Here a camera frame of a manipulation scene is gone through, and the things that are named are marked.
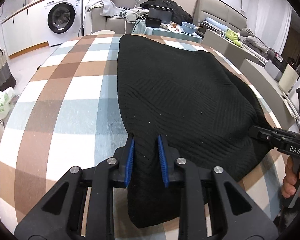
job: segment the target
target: plastic bag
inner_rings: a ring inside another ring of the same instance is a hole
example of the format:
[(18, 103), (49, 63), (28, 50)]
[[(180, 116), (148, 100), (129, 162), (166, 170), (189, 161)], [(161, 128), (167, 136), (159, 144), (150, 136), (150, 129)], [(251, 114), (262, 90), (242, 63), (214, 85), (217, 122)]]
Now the plastic bag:
[(12, 87), (7, 88), (5, 91), (0, 91), (0, 119), (7, 116), (10, 111), (10, 101), (14, 96)]

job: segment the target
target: white cabinet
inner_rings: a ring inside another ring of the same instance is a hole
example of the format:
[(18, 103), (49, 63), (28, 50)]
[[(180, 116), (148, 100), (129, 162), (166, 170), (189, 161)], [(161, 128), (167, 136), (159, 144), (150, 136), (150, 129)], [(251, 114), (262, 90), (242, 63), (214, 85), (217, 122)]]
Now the white cabinet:
[(16, 53), (18, 51), (18, 46), (16, 43), (16, 29), (13, 17), (2, 24), (2, 31), (8, 55)]
[(44, 2), (36, 3), (2, 24), (8, 55), (48, 41)]
[(46, 42), (47, 19), (44, 16), (44, 2), (39, 2), (28, 8), (28, 18), (33, 46)]
[(31, 33), (29, 31), (29, 17), (27, 9), (19, 12), (14, 17), (14, 25), (16, 30), (16, 44), (18, 51), (32, 46)]

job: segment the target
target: washing machine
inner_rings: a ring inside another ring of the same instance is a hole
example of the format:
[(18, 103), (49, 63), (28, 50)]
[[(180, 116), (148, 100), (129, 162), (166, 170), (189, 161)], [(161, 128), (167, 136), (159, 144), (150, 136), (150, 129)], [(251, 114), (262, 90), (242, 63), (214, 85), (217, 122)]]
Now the washing machine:
[(82, 36), (82, 2), (83, 0), (44, 1), (49, 46)]

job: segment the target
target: human hand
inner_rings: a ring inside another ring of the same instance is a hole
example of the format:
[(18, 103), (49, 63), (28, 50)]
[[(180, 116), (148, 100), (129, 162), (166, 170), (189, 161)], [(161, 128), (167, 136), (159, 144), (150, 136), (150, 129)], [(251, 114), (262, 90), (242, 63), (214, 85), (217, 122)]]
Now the human hand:
[(293, 196), (296, 192), (296, 188), (294, 185), (297, 182), (297, 176), (292, 171), (293, 167), (293, 160), (291, 156), (287, 159), (287, 165), (285, 167), (286, 176), (283, 179), (283, 185), (281, 188), (281, 193), (284, 198), (289, 198)]

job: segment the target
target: blue bowl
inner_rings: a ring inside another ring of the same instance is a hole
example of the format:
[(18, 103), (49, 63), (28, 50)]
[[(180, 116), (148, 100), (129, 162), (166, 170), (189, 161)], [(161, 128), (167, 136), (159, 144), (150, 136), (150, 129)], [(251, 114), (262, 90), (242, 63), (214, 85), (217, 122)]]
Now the blue bowl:
[(196, 26), (191, 23), (187, 23), (187, 22), (182, 23), (183, 31), (188, 34), (196, 33), (198, 31), (198, 29), (195, 29), (195, 27)]

